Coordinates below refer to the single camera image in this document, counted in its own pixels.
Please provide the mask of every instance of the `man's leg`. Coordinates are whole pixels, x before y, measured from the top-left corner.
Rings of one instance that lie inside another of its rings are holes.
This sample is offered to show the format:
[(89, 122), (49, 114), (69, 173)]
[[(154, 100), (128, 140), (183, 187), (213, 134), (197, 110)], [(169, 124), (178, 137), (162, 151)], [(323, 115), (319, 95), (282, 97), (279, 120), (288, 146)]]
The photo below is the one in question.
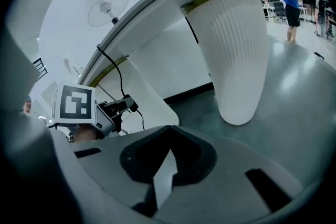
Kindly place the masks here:
[(297, 31), (298, 27), (294, 26), (293, 27), (293, 31), (292, 31), (292, 42), (296, 43), (296, 31)]
[(287, 40), (291, 42), (292, 40), (292, 32), (293, 32), (293, 26), (289, 26), (287, 30)]

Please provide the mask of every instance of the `black baseboard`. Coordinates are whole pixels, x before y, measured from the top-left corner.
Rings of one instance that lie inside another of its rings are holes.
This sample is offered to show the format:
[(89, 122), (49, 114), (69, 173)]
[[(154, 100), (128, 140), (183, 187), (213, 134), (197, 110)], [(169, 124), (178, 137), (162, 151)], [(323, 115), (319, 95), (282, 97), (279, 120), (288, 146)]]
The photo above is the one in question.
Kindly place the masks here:
[(194, 89), (191, 89), (191, 90), (188, 90), (188, 91), (181, 92), (179, 94), (170, 96), (166, 99), (163, 99), (163, 101), (165, 101), (167, 104), (172, 104), (172, 103), (183, 101), (187, 98), (193, 97), (193, 96), (198, 95), (200, 93), (211, 91), (213, 89), (214, 89), (214, 85), (212, 84), (212, 82), (209, 82), (209, 83), (204, 84), (202, 86), (199, 86), (197, 88), (194, 88)]

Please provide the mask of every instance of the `black shorts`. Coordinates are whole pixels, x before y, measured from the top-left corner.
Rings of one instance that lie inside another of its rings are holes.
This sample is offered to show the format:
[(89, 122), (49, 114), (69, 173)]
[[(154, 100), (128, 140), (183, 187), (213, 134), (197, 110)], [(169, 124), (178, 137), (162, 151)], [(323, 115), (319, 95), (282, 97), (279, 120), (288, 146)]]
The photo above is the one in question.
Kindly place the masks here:
[(289, 26), (300, 26), (300, 13), (299, 8), (294, 8), (291, 5), (286, 5), (285, 7), (286, 17)]

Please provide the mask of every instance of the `black chair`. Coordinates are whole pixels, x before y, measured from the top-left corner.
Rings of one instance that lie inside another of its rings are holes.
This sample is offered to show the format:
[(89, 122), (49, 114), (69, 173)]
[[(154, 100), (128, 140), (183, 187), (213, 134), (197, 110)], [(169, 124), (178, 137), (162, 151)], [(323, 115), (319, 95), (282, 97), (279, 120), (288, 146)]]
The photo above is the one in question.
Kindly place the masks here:
[(286, 12), (283, 2), (273, 2), (274, 9), (275, 9), (275, 15), (277, 15), (280, 19), (282, 19), (283, 22), (285, 22), (286, 18)]

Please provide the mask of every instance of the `office chair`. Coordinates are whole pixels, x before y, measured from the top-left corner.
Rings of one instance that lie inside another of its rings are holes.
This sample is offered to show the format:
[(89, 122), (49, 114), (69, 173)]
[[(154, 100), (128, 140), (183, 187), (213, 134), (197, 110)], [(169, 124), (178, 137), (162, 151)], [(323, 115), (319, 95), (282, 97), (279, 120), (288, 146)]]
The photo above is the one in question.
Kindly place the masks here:
[(283, 22), (286, 21), (286, 12), (283, 2), (273, 2), (274, 9), (275, 9), (275, 15), (277, 15), (280, 19), (282, 19)]

